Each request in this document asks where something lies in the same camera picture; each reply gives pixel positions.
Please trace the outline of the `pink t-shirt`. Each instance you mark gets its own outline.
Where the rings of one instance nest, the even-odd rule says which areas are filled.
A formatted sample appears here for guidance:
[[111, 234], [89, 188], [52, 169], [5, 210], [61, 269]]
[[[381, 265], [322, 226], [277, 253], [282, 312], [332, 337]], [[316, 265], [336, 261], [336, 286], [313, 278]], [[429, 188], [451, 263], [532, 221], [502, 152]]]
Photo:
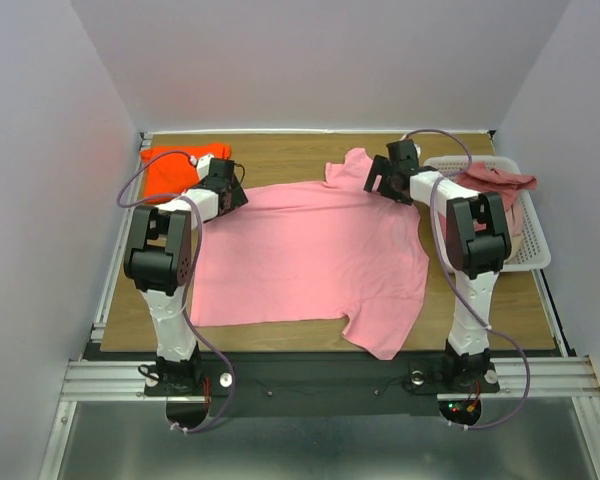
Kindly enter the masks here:
[[346, 318], [343, 337], [380, 360], [403, 346], [424, 303], [420, 215], [364, 190], [361, 148], [321, 181], [251, 188], [206, 224], [191, 319], [199, 327]]

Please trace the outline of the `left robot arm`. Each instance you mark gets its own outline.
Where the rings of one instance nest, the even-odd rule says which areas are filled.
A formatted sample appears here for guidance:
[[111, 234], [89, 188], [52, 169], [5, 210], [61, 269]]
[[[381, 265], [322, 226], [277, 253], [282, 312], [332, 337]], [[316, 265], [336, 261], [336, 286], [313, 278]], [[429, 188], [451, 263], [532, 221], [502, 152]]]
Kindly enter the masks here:
[[186, 307], [202, 226], [248, 203], [236, 175], [244, 169], [241, 164], [211, 155], [196, 158], [182, 150], [173, 153], [195, 169], [197, 178], [189, 188], [130, 203], [117, 198], [120, 207], [131, 210], [123, 271], [145, 300], [156, 335], [155, 363], [139, 367], [151, 395], [192, 395], [208, 385]]

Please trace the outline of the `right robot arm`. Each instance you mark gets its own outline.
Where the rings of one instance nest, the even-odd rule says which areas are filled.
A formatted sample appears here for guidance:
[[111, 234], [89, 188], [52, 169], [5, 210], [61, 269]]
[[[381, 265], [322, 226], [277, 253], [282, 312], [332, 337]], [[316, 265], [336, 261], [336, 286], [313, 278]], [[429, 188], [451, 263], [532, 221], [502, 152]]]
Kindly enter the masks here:
[[422, 166], [415, 143], [399, 140], [377, 155], [364, 184], [367, 192], [398, 203], [429, 207], [436, 254], [454, 282], [452, 326], [436, 379], [462, 390], [490, 370], [489, 312], [495, 283], [511, 253], [501, 195], [463, 187]]

